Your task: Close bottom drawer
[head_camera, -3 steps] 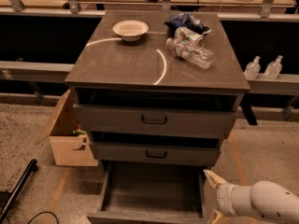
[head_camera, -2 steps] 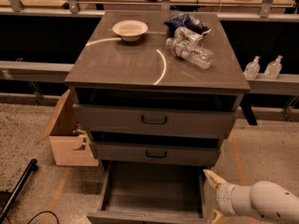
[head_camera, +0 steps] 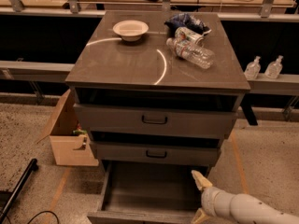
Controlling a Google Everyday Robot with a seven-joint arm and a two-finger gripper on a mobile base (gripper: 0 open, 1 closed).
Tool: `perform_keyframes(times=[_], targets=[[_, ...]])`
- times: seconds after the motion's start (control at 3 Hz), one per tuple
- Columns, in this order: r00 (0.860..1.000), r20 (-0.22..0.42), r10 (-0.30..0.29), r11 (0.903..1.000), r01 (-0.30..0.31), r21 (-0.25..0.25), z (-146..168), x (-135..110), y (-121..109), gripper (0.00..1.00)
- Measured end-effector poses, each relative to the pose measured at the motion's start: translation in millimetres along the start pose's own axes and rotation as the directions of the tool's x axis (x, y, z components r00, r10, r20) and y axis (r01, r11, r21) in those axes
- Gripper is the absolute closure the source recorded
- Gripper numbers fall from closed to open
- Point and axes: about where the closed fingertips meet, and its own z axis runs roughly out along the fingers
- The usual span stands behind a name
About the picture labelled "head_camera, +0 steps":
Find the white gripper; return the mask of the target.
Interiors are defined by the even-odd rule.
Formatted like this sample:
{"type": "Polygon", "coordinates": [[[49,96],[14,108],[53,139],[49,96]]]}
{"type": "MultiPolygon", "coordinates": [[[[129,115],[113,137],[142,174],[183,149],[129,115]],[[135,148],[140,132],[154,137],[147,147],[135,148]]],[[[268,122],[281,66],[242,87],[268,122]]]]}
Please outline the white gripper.
{"type": "Polygon", "coordinates": [[[212,187],[213,184],[196,170],[192,170],[192,177],[196,187],[203,192],[201,196],[202,208],[196,211],[191,224],[202,224],[209,219],[209,216],[230,218],[230,203],[234,194],[212,187]]]}

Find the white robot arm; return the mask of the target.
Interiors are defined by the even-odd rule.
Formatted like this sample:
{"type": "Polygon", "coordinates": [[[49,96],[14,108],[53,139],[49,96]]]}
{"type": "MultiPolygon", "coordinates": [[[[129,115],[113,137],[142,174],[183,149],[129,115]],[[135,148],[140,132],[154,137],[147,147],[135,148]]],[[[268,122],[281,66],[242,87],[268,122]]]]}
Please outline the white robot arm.
{"type": "Polygon", "coordinates": [[[209,217],[222,217],[237,224],[299,224],[299,217],[278,211],[251,195],[214,187],[196,170],[192,170],[192,177],[201,192],[201,207],[192,224],[201,224],[209,217]]]}

